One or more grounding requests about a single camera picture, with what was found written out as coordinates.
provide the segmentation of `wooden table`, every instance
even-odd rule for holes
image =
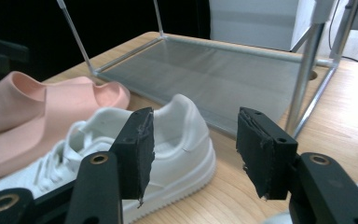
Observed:
[[[157,35],[140,35],[93,58],[92,62],[96,65],[105,64]],[[78,76],[91,77],[85,63],[46,82]],[[306,101],[321,78],[319,76],[310,81]],[[104,83],[97,77],[92,79],[97,84]],[[129,110],[146,106],[160,108],[160,105],[136,93],[131,95]],[[287,114],[283,115],[279,121],[281,127],[284,127],[286,117]],[[287,209],[287,200],[264,201],[256,196],[254,185],[241,169],[242,161],[235,149],[235,139],[213,129],[211,137],[217,155],[217,168],[212,182],[190,197],[140,219],[139,223],[260,223]],[[341,62],[297,141],[299,154],[318,152],[330,156],[358,183],[358,63]]]

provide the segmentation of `metal frame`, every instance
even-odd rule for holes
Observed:
[[[65,3],[63,2],[63,0],[57,0],[57,1],[63,11],[65,18],[67,19],[67,21],[70,25],[70,28],[75,36],[76,42],[77,42],[78,46],[80,47],[80,50],[83,54],[83,57],[85,59],[85,62],[87,64],[90,72],[95,76],[98,76],[98,74],[100,74],[102,71],[106,70],[107,68],[114,66],[114,65],[130,58],[130,56],[133,56],[136,53],[155,45],[159,41],[163,41],[164,39],[167,39],[167,38],[174,38],[174,37],[167,37],[164,34],[163,29],[162,29],[162,24],[161,24],[161,18],[159,16],[159,11],[158,11],[158,3],[157,3],[157,0],[153,0],[154,5],[155,5],[155,10],[156,10],[156,16],[157,16],[157,20],[158,20],[159,36],[157,38],[151,40],[150,42],[122,55],[121,57],[119,57],[107,64],[102,65],[101,67],[94,68],[90,62],[90,58],[88,57],[87,52],[85,51],[85,49],[81,43],[81,40],[77,34],[76,28],[72,23],[70,15],[66,9]],[[266,53],[264,50],[258,51],[258,50],[250,49],[250,51],[253,54],[263,55],[264,57],[279,58],[281,60],[286,60],[286,61],[291,61],[291,62],[292,61],[301,62],[300,69],[298,72],[296,88],[295,88],[295,92],[294,92],[293,98],[292,98],[292,103],[290,106],[289,117],[288,117],[288,120],[286,122],[286,127],[285,127],[285,130],[289,134],[291,134],[294,138],[297,138],[302,127],[307,122],[313,108],[316,106],[317,102],[321,98],[328,82],[330,81],[331,77],[334,75],[334,73],[337,70],[339,61],[342,56],[342,51],[344,49],[345,43],[348,38],[349,30],[351,29],[351,26],[352,26],[353,20],[354,20],[354,16],[356,15],[356,11],[358,8],[358,0],[350,0],[349,5],[351,5],[352,7],[348,7],[349,10],[346,10],[346,13],[343,16],[342,22],[341,22],[340,27],[337,32],[336,41],[334,43],[334,47],[332,50],[333,56],[332,55],[330,56],[330,58],[332,58],[333,61],[330,62],[328,60],[316,59],[316,53],[317,53],[317,49],[319,47],[320,39],[321,39],[321,36],[323,33],[324,24],[328,20],[328,17],[330,15],[330,11],[331,11],[331,8],[333,5],[333,0],[329,0],[329,1],[315,0],[315,1],[316,1],[316,6],[313,11],[312,25],[309,29],[309,33],[307,34],[308,41],[306,44],[305,53],[302,57],[291,56],[291,55],[288,55],[287,53],[280,53],[280,52]],[[205,43],[202,41],[192,41],[192,42],[200,42],[200,44],[205,45]],[[307,106],[307,109],[300,116],[299,115],[300,108],[303,104],[305,91],[307,89],[309,77],[310,77],[310,74],[312,72],[312,68],[314,65],[327,66],[327,67],[329,67],[329,69],[326,73],[326,76],[324,77],[324,80],[322,81],[322,83],[318,87],[317,91],[313,95],[311,102]]]

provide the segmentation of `sneaker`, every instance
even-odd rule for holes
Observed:
[[[0,180],[0,190],[27,188],[34,198],[76,179],[81,160],[112,146],[132,112],[101,108],[88,121],[72,125],[65,140],[45,157]],[[155,160],[144,204],[123,200],[130,223],[203,188],[213,177],[215,154],[205,120],[192,101],[177,94],[154,112]]]

